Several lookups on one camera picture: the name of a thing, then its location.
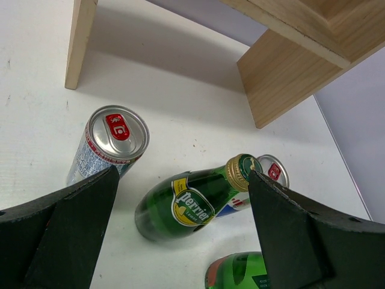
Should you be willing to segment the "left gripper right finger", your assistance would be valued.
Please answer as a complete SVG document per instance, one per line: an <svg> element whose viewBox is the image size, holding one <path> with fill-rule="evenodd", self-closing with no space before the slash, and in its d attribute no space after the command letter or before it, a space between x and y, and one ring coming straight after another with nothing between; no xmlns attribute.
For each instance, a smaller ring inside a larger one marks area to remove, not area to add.
<svg viewBox="0 0 385 289"><path fill-rule="evenodd" d="M384 225L252 171L248 192L272 288L384 288Z"/></svg>

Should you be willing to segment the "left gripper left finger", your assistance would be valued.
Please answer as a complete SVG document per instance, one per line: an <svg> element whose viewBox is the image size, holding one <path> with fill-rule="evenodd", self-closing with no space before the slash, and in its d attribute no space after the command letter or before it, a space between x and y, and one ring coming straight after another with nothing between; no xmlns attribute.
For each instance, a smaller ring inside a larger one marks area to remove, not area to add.
<svg viewBox="0 0 385 289"><path fill-rule="evenodd" d="M1 210L1 288L89 288L117 194L111 166Z"/></svg>

